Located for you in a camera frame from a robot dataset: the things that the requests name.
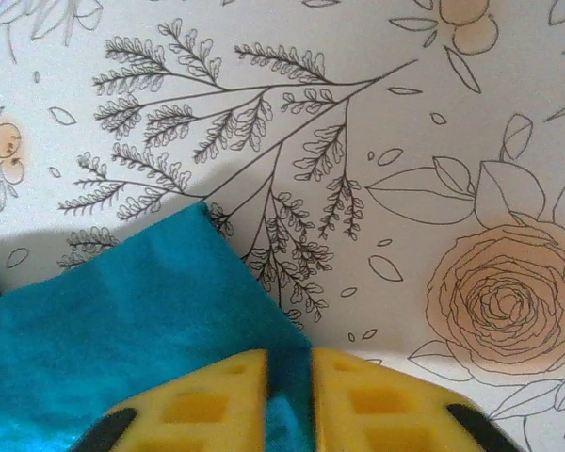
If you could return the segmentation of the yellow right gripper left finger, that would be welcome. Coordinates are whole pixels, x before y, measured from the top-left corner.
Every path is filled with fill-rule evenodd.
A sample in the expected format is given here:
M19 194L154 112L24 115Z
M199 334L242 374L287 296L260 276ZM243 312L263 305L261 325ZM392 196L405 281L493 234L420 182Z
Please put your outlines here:
M74 452L265 452L267 353L255 349L113 406Z

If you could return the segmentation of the blue t-shirt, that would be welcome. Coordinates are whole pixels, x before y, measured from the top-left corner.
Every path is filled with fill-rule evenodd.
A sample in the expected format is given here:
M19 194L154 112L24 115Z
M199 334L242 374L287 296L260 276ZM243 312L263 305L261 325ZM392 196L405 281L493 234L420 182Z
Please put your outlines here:
M67 452L116 403L268 352L266 452L313 452L310 340L195 203L0 296L0 452Z

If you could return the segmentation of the floral tablecloth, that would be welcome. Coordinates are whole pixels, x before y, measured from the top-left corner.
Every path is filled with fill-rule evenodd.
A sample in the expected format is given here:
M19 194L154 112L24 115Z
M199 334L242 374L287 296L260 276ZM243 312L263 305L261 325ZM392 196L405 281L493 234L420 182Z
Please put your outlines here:
M425 314L487 216L565 229L565 0L0 0L0 293L196 195L316 340L565 452L565 359L486 376Z

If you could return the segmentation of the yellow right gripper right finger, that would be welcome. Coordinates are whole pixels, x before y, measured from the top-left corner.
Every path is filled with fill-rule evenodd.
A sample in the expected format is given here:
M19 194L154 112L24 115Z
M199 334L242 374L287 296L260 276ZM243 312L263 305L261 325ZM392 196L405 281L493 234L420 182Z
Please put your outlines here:
M337 349L312 382L315 452L523 452L469 398Z

